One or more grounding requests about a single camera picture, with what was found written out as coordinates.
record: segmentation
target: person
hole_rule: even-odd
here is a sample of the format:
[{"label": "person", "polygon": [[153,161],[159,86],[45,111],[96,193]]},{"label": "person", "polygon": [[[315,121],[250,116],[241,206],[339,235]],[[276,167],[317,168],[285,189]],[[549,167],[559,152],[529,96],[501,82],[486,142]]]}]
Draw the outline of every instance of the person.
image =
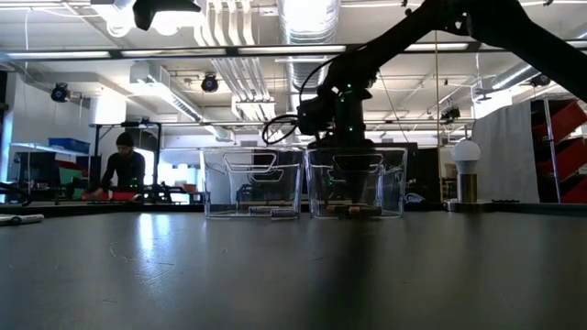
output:
[{"label": "person", "polygon": [[110,187],[110,181],[116,172],[118,187],[130,187],[136,180],[137,193],[141,195],[144,188],[145,158],[135,151],[135,143],[128,132],[124,132],[116,139],[118,152],[108,158],[106,172],[99,188],[93,197],[100,197]]}]

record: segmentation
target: gray table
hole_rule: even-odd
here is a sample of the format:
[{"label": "gray table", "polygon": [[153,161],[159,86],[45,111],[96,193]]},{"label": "gray table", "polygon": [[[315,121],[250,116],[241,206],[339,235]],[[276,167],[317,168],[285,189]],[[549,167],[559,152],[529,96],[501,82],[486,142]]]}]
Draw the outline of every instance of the gray table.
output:
[{"label": "gray table", "polygon": [[585,329],[587,220],[105,214],[0,228],[1,329]]}]

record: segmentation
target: ceiling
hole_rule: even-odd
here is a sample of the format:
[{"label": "ceiling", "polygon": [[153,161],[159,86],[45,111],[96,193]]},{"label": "ceiling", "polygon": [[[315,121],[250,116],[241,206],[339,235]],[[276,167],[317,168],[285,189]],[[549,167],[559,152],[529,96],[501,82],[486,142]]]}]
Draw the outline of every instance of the ceiling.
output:
[{"label": "ceiling", "polygon": [[[72,17],[65,8],[52,8],[48,12],[33,10],[3,10],[0,8],[0,47],[4,50],[47,49],[112,49],[112,48],[163,48],[163,47],[196,47],[193,31],[182,30],[174,36],[164,37],[156,31],[144,32],[132,29],[123,38],[113,38],[105,31],[105,21],[101,17],[93,17],[95,11],[84,2],[75,2],[74,9],[84,20]],[[390,4],[393,1],[343,1],[340,9],[337,43],[363,43],[379,36],[385,30],[404,17],[404,9],[399,6],[373,6]],[[266,15],[271,12],[276,2],[272,0],[253,1],[253,33],[259,44],[279,44],[280,28],[277,16]],[[574,5],[531,5],[525,7],[530,17],[550,32],[565,37],[569,31],[585,24],[587,1],[576,1]],[[439,32],[438,41],[459,41],[465,38]],[[434,41],[431,33],[422,41]],[[260,65],[264,79],[276,102],[276,113],[282,114],[290,107],[290,93],[287,88],[285,65],[276,63],[275,58],[261,58]],[[491,76],[504,72],[519,62],[513,54],[482,53],[478,58],[475,54],[441,54],[434,55],[400,55],[381,67],[381,76],[371,89],[372,99],[364,104],[366,119],[394,118],[392,104],[397,115],[403,118],[426,118],[436,112],[437,99],[460,88],[471,77]],[[154,61],[154,65],[162,65],[169,71],[182,88],[190,101],[202,108],[207,119],[235,120],[230,111],[232,93],[220,79],[220,88],[216,93],[204,93],[200,88],[203,73],[214,70],[210,60],[163,60]],[[127,91],[134,103],[128,111],[137,115],[177,116],[177,111],[158,97],[145,96],[137,93],[136,85],[129,83],[129,71],[133,65],[129,60],[102,60],[84,62],[36,62],[30,63],[29,72],[42,79],[43,74],[57,72],[93,72],[106,81]],[[439,75],[437,86],[436,72]],[[471,99],[463,98],[456,101],[463,117],[470,116]],[[201,128],[166,129],[167,134],[210,134]]]}]

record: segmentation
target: transparent storage container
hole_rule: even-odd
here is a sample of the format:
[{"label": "transparent storage container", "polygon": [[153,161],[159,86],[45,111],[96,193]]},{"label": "transparent storage container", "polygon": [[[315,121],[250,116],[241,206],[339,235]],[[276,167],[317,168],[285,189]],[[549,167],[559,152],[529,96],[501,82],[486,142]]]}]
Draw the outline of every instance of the transparent storage container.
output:
[{"label": "transparent storage container", "polygon": [[304,151],[299,148],[204,148],[205,215],[296,218]]},{"label": "transparent storage container", "polygon": [[406,165],[405,148],[308,150],[305,168],[312,216],[401,216]]}]

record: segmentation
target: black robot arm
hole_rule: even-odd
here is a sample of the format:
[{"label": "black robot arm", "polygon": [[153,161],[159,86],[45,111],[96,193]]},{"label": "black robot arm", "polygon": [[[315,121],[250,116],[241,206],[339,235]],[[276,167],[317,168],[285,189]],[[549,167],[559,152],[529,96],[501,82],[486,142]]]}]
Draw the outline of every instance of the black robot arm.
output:
[{"label": "black robot arm", "polygon": [[331,60],[318,97],[298,107],[302,134],[327,138],[310,147],[368,147],[361,102],[379,68],[432,30],[503,48],[587,102],[587,56],[527,16],[517,0],[426,0],[387,32]]}]

